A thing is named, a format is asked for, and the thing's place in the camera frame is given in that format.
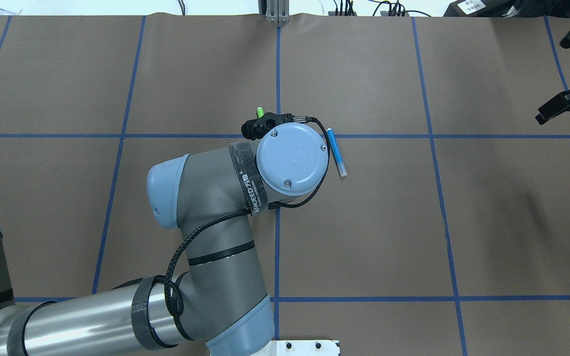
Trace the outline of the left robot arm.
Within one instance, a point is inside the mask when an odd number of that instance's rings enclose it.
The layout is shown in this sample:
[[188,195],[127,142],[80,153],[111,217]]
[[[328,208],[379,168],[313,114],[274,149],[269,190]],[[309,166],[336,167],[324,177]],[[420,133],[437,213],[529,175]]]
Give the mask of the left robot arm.
[[301,124],[156,165],[152,207],[97,238],[109,156],[147,164],[145,139],[0,137],[0,356],[104,356],[204,340],[213,356],[339,354],[321,336],[274,342],[247,216],[326,172],[330,146]]

